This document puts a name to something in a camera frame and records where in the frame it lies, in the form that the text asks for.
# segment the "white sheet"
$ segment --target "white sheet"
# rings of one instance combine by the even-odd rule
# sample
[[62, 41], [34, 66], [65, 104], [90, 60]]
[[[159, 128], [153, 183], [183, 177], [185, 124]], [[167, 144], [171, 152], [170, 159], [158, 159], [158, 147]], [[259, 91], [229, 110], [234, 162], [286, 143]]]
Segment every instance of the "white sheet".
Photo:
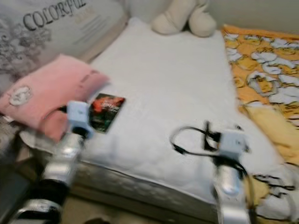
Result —
[[[111, 77], [101, 92], [127, 101], [108, 134], [97, 134], [87, 144], [84, 157], [91, 163], [214, 203], [210, 159], [182, 156], [168, 141], [177, 127], [203, 127], [205, 120], [214, 130], [235, 124], [244, 129], [252, 152], [241, 162], [249, 172], [281, 162], [264, 134], [236, 109], [220, 32], [207, 39], [188, 32], [161, 36], [133, 18], [92, 66]], [[179, 143], [199, 152], [201, 138], [186, 132]]]

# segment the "mattress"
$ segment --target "mattress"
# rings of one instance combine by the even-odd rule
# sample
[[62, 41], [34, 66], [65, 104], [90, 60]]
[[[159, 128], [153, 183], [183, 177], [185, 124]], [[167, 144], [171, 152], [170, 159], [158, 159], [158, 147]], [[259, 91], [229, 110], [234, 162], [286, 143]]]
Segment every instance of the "mattress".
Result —
[[[217, 131], [239, 125], [251, 151], [241, 157], [248, 172], [281, 162], [264, 134], [236, 110], [220, 31], [210, 38], [189, 32], [162, 36], [132, 18], [91, 65], [111, 78], [101, 92], [127, 101], [109, 132], [86, 144], [76, 184], [212, 221], [214, 165], [209, 158], [175, 152], [169, 143], [174, 129], [201, 128], [206, 120]], [[33, 144], [29, 132], [21, 136]], [[201, 139], [186, 131], [178, 144], [203, 152]], [[53, 153], [51, 144], [40, 146], [39, 153]]]

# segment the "white wall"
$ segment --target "white wall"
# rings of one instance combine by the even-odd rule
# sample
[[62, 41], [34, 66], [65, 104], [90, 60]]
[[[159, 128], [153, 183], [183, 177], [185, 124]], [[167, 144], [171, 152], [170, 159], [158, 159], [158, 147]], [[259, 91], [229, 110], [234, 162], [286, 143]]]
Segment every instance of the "white wall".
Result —
[[[150, 22], [172, 0], [125, 0], [132, 16]], [[299, 34], [299, 0], [211, 0], [210, 12], [222, 24]]]

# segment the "plush toy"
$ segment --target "plush toy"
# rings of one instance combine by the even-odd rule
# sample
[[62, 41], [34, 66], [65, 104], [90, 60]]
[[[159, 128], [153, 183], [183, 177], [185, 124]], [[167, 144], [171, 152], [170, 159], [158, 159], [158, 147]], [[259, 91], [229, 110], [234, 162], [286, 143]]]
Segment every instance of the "plush toy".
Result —
[[173, 0], [169, 8], [152, 22], [157, 33], [171, 35], [179, 33], [189, 20], [189, 27], [199, 37], [211, 36], [216, 22], [207, 8], [210, 0]]

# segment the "pink cushion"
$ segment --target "pink cushion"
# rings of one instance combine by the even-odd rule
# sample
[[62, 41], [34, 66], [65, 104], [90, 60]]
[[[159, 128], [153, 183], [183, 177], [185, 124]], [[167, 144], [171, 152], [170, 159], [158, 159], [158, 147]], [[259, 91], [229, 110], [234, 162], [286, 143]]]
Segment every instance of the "pink cushion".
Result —
[[75, 58], [60, 55], [55, 61], [22, 78], [0, 98], [0, 112], [58, 141], [67, 119], [53, 109], [70, 100], [86, 101], [108, 77]]

